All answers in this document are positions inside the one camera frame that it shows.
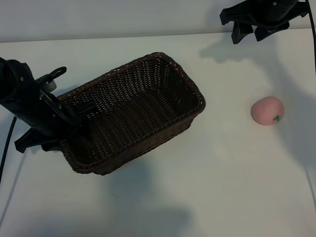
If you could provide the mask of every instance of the white surface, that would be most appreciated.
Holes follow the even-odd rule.
[[[163,51],[196,82],[206,109],[191,128],[116,172],[74,173],[61,153],[11,143],[0,186],[1,237],[314,237],[305,167],[316,180],[316,78],[311,30],[233,45],[230,34],[1,43],[36,78],[60,66],[68,91]],[[250,116],[274,95],[284,119]],[[0,151],[12,115],[0,108]],[[19,121],[12,140],[27,131]]]
[[[310,0],[313,12],[316,4]],[[1,0],[0,41],[227,32],[219,14],[242,0]],[[310,28],[309,18],[290,22]]]

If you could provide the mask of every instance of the white wall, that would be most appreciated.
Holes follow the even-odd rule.
[[[0,41],[230,31],[232,23],[222,27],[219,14],[241,1],[1,0]],[[291,27],[310,27],[308,17],[293,20]]]

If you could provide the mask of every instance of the pink peach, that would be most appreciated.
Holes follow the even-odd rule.
[[[284,105],[279,99],[268,96],[252,106],[251,116],[261,125],[276,124],[284,116]]]

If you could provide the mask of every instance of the wicker basket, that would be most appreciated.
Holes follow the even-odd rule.
[[[172,58],[153,53],[58,97],[94,101],[98,112],[76,139],[60,142],[78,173],[105,175],[188,129],[205,108],[197,86]]]

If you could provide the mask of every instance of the basket rim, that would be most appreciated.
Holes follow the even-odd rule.
[[[198,114],[200,114],[205,109],[205,105],[206,105],[205,98],[203,97],[203,95],[199,91],[196,84],[189,78],[189,76],[184,72],[184,70],[182,69],[182,67],[178,63],[176,63],[171,57],[169,57],[168,55],[166,55],[163,52],[154,52],[154,53],[145,55],[144,57],[135,59],[135,60],[133,60],[127,64],[124,64],[118,68],[112,69],[111,71],[97,77],[96,79],[94,79],[92,81],[89,81],[89,82],[83,84],[82,86],[79,86],[79,87],[77,87],[69,92],[66,92],[63,95],[58,96],[58,99],[61,101],[67,100],[70,97],[76,96],[84,91],[89,90],[89,88],[95,86],[96,84],[99,84],[100,82],[106,81],[108,78],[116,76],[119,73],[122,73],[122,72],[129,70],[137,65],[142,64],[145,61],[148,61],[150,59],[157,58],[157,57],[160,57],[163,60],[169,61],[171,63],[171,66],[173,68],[175,68],[178,71],[178,73],[180,73],[182,75],[182,77],[186,81],[188,87],[194,92],[194,96],[197,98],[197,106],[194,107],[193,109],[189,110],[185,114],[178,116],[169,122],[166,122],[164,125],[154,129],[153,131],[145,134],[144,136],[137,138],[135,141],[129,142],[125,146],[118,149],[116,152],[111,153],[110,155],[106,156],[108,158],[107,160],[97,159],[97,160],[94,160],[90,163],[82,163],[76,159],[74,153],[72,152],[71,148],[69,147],[69,145],[67,143],[67,140],[65,139],[65,140],[60,141],[59,144],[60,144],[60,147],[62,148],[61,150],[62,150],[65,158],[67,159],[67,161],[70,163],[71,167],[75,171],[80,172],[80,173],[91,173],[94,170],[96,170],[96,169],[108,164],[109,162],[113,161],[116,156],[121,156],[124,153],[128,152],[129,150],[133,149],[135,146],[137,146],[139,144],[140,141],[150,140],[154,135],[157,135],[158,133],[164,132],[166,129],[172,127],[175,124],[183,122],[187,119],[193,119],[194,117],[196,117]]]

